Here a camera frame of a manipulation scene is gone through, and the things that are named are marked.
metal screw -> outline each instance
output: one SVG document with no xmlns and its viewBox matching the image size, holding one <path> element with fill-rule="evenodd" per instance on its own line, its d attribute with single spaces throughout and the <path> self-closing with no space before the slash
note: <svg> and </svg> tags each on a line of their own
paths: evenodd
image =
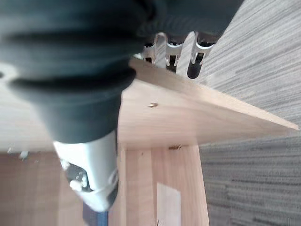
<svg viewBox="0 0 301 226">
<path fill-rule="evenodd" d="M 150 108 L 154 108 L 154 107 L 157 107 L 158 106 L 158 104 L 157 103 L 151 103 L 148 107 L 150 107 Z"/>
</svg>

light wood furniture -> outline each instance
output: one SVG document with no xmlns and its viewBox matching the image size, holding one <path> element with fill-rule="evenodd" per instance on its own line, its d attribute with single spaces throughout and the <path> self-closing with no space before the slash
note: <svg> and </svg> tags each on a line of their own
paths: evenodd
<svg viewBox="0 0 301 226">
<path fill-rule="evenodd" d="M 137 59 L 131 65 L 137 70 L 137 78 L 123 93 L 119 119 L 119 196 L 109 214 L 110 226 L 155 226 L 157 183 L 180 192 L 182 226 L 209 225 L 198 144 L 280 135 L 298 129 L 293 123 L 183 80 L 165 69 Z M 41 128 L 33 131 L 47 137 Z M 53 173 L 51 164 L 55 170 L 60 169 L 59 164 L 43 163 L 51 168 L 43 168 L 41 163 L 35 170 L 22 168 L 20 174 L 26 177 L 29 177 L 27 170 L 31 170 L 30 186 L 19 183 L 22 176 L 18 171 L 10 177 L 1 176 L 16 180 L 14 186 L 20 191 L 34 187 L 41 188 L 43 193 L 45 187 L 59 184 L 57 192 L 49 193 L 50 199 L 32 192 L 27 199 L 33 205 L 24 202 L 21 209 L 19 199 L 6 200 L 1 205 L 1 215 L 16 225 L 18 221 L 26 222 L 23 225 L 40 225 L 40 213 L 53 212 L 55 220 L 44 225 L 82 225 L 81 202 L 68 188 L 62 174 Z M 1 194 L 3 199 L 5 192 L 8 188 Z M 19 210 L 17 217 L 13 214 L 15 208 Z"/>
</svg>

wood grain surface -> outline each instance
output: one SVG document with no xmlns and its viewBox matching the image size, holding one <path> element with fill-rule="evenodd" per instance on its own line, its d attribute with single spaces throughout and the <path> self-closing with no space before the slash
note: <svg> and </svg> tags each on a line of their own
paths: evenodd
<svg viewBox="0 0 301 226">
<path fill-rule="evenodd" d="M 183 146 L 179 150 L 162 147 L 123 152 L 126 170 L 125 175 L 120 176 L 120 182 L 126 185 L 119 189 L 120 203 L 110 211 L 109 226 L 119 226 L 118 223 L 156 226 L 157 183 L 180 192 L 182 226 L 209 225 L 197 145 Z"/>
<path fill-rule="evenodd" d="M 4 226 L 82 226 L 82 201 L 69 188 L 55 153 L 0 154 Z"/>
<path fill-rule="evenodd" d="M 137 79 L 124 91 L 119 142 L 128 148 L 203 144 L 279 135 L 298 127 L 165 69 L 133 59 Z M 150 103 L 157 107 L 148 107 Z"/>
</svg>

wooden panel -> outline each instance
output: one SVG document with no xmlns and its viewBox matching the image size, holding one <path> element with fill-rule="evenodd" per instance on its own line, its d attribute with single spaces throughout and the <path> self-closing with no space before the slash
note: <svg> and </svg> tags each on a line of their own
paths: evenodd
<svg viewBox="0 0 301 226">
<path fill-rule="evenodd" d="M 166 147 L 124 152 L 126 174 L 120 175 L 120 181 L 125 181 L 126 186 L 119 189 L 119 198 L 126 204 L 114 205 L 109 214 L 109 226 L 118 226 L 118 222 L 126 222 L 125 226 L 155 226 L 157 183 L 181 193 L 182 226 L 209 225 L 197 145 L 183 146 L 179 150 Z M 126 215 L 118 214 L 124 206 Z"/>
<path fill-rule="evenodd" d="M 157 183 L 157 225 L 181 226 L 181 194 Z"/>
<path fill-rule="evenodd" d="M 279 135 L 298 129 L 284 119 L 147 62 L 133 59 L 131 66 L 137 70 L 137 79 L 123 92 L 119 120 L 119 142 L 130 149 Z M 9 96 L 4 87 L 0 86 L 0 91 Z M 150 108 L 150 103 L 158 106 Z M 2 98 L 0 104 L 4 109 L 3 115 L 0 113 L 0 151 L 9 147 L 15 147 L 14 151 L 52 148 L 28 105 L 14 98 Z"/>
<path fill-rule="evenodd" d="M 181 193 L 181 225 L 208 226 L 208 211 L 198 146 L 161 148 L 151 153 L 154 183 Z"/>
<path fill-rule="evenodd" d="M 5 226 L 82 226 L 82 201 L 54 153 L 0 155 L 0 219 Z"/>
</svg>

